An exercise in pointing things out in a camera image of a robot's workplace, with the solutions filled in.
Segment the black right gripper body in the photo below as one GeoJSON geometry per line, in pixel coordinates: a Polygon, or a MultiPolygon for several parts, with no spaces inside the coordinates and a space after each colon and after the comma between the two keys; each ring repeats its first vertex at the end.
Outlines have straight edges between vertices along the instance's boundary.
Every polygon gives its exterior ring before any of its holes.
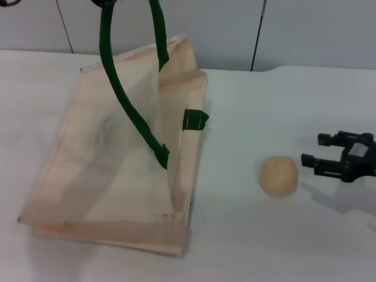
{"type": "Polygon", "coordinates": [[[341,180],[352,183],[360,177],[376,177],[376,142],[372,133],[345,133],[341,154],[341,180]]]}

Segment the round egg yolk pastry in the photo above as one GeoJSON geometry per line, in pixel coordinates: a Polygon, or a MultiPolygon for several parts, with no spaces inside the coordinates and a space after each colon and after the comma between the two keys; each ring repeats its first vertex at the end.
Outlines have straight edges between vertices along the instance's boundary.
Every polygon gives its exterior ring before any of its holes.
{"type": "Polygon", "coordinates": [[[298,168],[292,158],[273,156],[261,165],[260,187],[269,196],[287,197],[297,190],[298,176],[298,168]]]}

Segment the beige handbag with green handles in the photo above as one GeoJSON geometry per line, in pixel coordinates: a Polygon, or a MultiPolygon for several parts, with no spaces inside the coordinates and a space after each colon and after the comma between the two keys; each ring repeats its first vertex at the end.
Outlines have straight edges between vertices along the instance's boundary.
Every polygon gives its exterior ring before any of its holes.
{"type": "Polygon", "coordinates": [[[190,39],[113,56],[113,5],[101,9],[100,62],[82,68],[52,150],[19,222],[43,236],[183,254],[190,223],[207,75],[190,39]]]}

